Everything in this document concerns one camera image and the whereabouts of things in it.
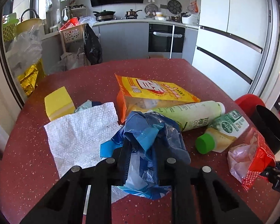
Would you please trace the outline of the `yellow orange snack bag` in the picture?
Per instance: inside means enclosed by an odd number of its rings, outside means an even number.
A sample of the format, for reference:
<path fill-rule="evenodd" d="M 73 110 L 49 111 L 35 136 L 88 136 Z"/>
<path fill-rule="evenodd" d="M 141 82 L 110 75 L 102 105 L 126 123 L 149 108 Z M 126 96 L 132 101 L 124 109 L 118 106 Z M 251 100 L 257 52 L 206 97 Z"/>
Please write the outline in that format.
<path fill-rule="evenodd" d="M 115 77 L 120 88 L 117 95 L 117 111 L 121 123 L 131 111 L 144 113 L 155 108 L 201 101 L 175 83 L 120 75 Z"/>

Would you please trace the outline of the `blue plastic bag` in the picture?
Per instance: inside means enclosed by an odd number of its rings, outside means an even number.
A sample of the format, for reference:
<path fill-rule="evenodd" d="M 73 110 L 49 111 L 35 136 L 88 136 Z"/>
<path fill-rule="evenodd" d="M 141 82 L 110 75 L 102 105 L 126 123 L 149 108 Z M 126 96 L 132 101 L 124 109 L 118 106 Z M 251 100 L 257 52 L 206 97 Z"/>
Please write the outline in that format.
<path fill-rule="evenodd" d="M 109 158 L 124 141 L 132 145 L 127 181 L 120 190 L 139 197 L 160 199 L 170 190 L 161 187 L 157 177 L 157 157 L 153 147 L 160 141 L 162 148 L 169 149 L 175 159 L 190 163 L 178 124 L 159 113 L 132 111 L 125 125 L 108 141 L 100 145 L 100 157 Z"/>

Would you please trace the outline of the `beige perforated basket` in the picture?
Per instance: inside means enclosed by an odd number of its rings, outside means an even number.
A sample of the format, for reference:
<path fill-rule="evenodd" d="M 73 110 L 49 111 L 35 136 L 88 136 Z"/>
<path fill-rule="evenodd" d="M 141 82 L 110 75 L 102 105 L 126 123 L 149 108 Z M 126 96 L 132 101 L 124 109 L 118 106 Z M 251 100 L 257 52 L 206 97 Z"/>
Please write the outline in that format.
<path fill-rule="evenodd" d="M 59 31 L 64 53 L 67 52 L 66 44 L 84 39 L 84 29 L 85 24 L 79 24 Z"/>

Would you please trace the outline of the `round grey trivet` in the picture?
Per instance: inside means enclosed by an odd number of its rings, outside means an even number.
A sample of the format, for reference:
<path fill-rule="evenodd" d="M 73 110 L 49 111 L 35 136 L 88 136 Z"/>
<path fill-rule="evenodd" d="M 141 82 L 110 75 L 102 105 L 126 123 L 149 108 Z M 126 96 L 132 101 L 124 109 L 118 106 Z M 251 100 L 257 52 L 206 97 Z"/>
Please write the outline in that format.
<path fill-rule="evenodd" d="M 156 4 L 150 3 L 145 6 L 144 12 L 146 16 L 154 17 L 157 12 L 159 12 L 159 8 Z"/>

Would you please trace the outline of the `green cap juice bottle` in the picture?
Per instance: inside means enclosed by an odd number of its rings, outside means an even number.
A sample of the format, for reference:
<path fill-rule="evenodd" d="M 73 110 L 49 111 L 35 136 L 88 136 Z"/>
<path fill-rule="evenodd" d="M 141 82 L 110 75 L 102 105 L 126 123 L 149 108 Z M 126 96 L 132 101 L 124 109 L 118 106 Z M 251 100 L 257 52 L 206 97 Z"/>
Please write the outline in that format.
<path fill-rule="evenodd" d="M 237 110 L 232 110 L 215 120 L 207 127 L 205 133 L 195 141 L 195 146 L 200 154 L 211 151 L 222 153 L 247 129 L 249 123 Z"/>

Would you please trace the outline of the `gold foil bag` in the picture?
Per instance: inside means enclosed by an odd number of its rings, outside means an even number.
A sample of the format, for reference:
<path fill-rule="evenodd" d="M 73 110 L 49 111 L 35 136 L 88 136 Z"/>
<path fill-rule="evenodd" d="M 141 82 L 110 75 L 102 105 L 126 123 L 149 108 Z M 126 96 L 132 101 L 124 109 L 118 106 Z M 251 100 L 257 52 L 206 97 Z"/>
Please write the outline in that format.
<path fill-rule="evenodd" d="M 17 76 L 17 79 L 25 95 L 29 97 L 32 92 L 34 92 L 35 88 L 37 88 L 38 83 L 45 77 L 43 61 L 40 59 L 36 64 L 32 64 L 22 74 Z"/>

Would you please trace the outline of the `cardboard box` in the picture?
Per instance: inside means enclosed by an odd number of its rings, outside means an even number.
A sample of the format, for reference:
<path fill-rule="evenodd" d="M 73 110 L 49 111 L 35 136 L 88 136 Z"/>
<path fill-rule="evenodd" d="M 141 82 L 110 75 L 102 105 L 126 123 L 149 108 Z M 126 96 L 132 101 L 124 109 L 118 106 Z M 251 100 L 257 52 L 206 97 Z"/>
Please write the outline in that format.
<path fill-rule="evenodd" d="M 152 58 L 165 58 L 163 55 L 158 55 L 158 54 L 153 54 L 153 55 L 149 55 L 149 59 L 152 59 Z"/>

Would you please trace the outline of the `red snack bag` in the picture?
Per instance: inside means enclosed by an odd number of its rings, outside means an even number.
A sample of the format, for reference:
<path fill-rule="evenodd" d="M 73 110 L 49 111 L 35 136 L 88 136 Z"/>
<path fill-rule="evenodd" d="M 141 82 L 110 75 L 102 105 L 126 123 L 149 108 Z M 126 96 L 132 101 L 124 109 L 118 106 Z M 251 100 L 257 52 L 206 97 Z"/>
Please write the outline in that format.
<path fill-rule="evenodd" d="M 248 191 L 258 176 L 267 168 L 276 166 L 273 152 L 266 144 L 262 134 L 254 127 L 246 136 L 248 143 L 229 149 L 227 161 L 229 170 Z"/>

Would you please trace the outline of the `pale green tall bottle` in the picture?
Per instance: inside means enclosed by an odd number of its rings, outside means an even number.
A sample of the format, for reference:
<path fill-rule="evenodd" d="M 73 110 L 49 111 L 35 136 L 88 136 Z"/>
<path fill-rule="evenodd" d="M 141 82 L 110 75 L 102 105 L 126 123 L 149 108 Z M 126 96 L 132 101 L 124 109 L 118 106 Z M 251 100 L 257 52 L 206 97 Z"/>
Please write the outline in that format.
<path fill-rule="evenodd" d="M 181 131 L 193 130 L 207 126 L 216 118 L 225 114 L 225 106 L 221 102 L 204 101 L 172 107 L 149 110 L 174 120 Z"/>

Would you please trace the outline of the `yellow sponge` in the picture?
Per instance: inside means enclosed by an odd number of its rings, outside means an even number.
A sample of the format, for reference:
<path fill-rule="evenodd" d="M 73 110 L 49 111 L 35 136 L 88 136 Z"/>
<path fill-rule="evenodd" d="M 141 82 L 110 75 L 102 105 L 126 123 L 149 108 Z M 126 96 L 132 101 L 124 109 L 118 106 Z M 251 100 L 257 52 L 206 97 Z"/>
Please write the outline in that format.
<path fill-rule="evenodd" d="M 75 112 L 74 103 L 63 86 L 44 98 L 45 111 L 50 121 Z"/>

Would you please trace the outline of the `white paper towel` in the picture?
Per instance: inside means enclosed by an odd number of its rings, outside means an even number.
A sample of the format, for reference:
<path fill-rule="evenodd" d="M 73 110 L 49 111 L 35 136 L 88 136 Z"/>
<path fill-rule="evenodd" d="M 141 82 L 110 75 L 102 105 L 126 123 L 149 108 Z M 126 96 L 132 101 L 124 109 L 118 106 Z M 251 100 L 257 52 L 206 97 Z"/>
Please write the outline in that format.
<path fill-rule="evenodd" d="M 82 168 L 101 161 L 100 145 L 120 130 L 113 102 L 80 110 L 44 125 L 59 177 L 74 165 Z"/>

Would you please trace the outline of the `white bowl on counter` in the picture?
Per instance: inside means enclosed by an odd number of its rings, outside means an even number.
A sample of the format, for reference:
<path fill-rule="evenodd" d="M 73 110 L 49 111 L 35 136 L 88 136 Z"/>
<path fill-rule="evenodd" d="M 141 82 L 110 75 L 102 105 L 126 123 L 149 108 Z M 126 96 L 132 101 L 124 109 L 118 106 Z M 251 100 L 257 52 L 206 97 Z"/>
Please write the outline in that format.
<path fill-rule="evenodd" d="M 158 20 L 158 21 L 166 21 L 166 20 L 167 20 L 167 17 L 166 17 L 166 16 L 155 16 L 155 20 Z"/>

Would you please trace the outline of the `red plastic stool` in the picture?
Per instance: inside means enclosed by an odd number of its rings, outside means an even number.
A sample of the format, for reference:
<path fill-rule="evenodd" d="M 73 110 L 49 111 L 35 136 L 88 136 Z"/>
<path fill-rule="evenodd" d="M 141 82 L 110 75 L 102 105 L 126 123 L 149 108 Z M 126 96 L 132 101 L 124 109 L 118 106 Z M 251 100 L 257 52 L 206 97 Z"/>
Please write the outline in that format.
<path fill-rule="evenodd" d="M 245 112 L 245 114 L 250 118 L 255 112 L 256 106 L 265 106 L 261 98 L 254 94 L 242 95 L 235 100 L 235 103 Z"/>

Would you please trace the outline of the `black garbage bag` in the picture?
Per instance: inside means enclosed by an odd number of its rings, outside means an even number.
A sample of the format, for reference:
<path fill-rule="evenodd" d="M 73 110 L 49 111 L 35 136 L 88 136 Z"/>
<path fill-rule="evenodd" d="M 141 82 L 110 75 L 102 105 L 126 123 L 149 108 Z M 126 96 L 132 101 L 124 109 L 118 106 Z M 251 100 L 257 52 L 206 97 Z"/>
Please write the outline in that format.
<path fill-rule="evenodd" d="M 90 65 L 102 63 L 102 47 L 99 38 L 88 23 L 84 28 L 84 53 Z"/>

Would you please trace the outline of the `white rice cooker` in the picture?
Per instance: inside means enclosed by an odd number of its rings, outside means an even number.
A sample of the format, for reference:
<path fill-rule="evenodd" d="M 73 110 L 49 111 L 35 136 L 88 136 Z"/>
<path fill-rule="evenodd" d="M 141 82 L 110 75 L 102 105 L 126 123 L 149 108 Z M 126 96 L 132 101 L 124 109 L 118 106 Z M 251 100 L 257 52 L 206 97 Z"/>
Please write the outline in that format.
<path fill-rule="evenodd" d="M 199 19 L 198 15 L 187 13 L 182 15 L 181 22 L 187 25 L 198 26 L 199 24 L 198 19 Z"/>

